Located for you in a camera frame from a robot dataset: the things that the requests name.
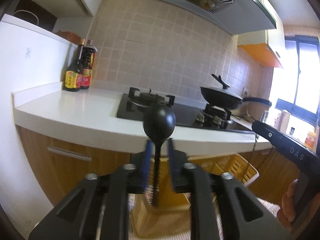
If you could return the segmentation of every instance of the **wok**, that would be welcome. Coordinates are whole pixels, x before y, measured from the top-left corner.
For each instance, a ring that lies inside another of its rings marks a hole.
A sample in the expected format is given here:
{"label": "wok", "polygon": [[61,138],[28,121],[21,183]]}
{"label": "wok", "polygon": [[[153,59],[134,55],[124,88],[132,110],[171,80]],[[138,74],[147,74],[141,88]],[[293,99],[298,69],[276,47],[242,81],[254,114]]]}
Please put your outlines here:
{"label": "wok", "polygon": [[200,87],[202,96],[211,106],[221,107],[225,110],[233,110],[238,108],[243,102],[257,102],[267,106],[272,105],[269,100],[263,98],[241,98],[235,93],[228,91],[230,85],[224,82],[221,76],[211,75],[222,85],[222,88]]}

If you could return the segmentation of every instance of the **human hand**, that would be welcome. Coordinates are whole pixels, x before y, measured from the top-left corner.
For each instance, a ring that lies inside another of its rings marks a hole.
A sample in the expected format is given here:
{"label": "human hand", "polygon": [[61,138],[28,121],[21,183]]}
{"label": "human hand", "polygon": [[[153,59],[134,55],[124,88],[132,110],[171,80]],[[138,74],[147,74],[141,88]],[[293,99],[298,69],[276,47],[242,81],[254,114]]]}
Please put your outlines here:
{"label": "human hand", "polygon": [[[297,179],[294,180],[288,187],[287,192],[284,193],[284,195],[282,196],[282,208],[277,213],[277,219],[289,232],[292,232],[291,223],[296,217],[296,212],[294,210],[294,205],[293,205],[293,195],[296,191],[297,181],[298,181]],[[319,207],[320,207],[320,192],[317,193],[313,198],[313,200],[311,201],[309,215],[301,225],[302,228],[299,231],[305,230],[306,226],[312,220],[313,216],[316,214]]]}

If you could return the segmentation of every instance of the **gas stove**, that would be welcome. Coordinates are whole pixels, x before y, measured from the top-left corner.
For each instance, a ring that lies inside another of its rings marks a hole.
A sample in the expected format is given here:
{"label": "gas stove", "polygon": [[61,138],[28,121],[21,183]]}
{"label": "gas stove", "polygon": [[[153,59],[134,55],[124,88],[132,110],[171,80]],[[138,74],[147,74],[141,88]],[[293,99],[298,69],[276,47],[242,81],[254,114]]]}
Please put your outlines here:
{"label": "gas stove", "polygon": [[160,96],[149,92],[140,92],[131,87],[128,94],[123,94],[116,114],[117,118],[128,120],[143,120],[143,112],[152,104],[163,104],[175,113],[176,125],[208,129],[223,130],[240,133],[254,133],[243,125],[231,120],[231,112],[226,112],[207,105],[205,109],[175,103],[175,96]]}

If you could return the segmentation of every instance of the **wall outlet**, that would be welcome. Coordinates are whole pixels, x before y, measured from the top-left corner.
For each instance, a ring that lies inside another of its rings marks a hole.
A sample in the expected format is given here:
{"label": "wall outlet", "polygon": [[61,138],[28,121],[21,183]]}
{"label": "wall outlet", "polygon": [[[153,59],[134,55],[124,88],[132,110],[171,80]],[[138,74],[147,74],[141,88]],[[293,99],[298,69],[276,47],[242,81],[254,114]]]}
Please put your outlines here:
{"label": "wall outlet", "polygon": [[243,88],[242,89],[242,97],[243,98],[250,98],[252,96],[252,93],[251,93],[251,91],[249,91],[249,89],[247,89],[247,88]]}

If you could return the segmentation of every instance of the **lid handle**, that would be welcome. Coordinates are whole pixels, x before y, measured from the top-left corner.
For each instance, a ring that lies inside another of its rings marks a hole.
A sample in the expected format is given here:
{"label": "lid handle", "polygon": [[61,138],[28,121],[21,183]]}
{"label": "lid handle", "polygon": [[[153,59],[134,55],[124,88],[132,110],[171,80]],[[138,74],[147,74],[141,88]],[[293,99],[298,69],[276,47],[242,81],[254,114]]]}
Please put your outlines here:
{"label": "lid handle", "polygon": [[221,78],[220,75],[219,75],[218,77],[217,77],[215,74],[211,74],[211,75],[215,78],[216,81],[218,81],[218,82],[222,85],[222,88],[223,88],[223,89],[227,90],[227,89],[230,87],[229,84],[225,83],[225,82],[222,80],[222,78]]}

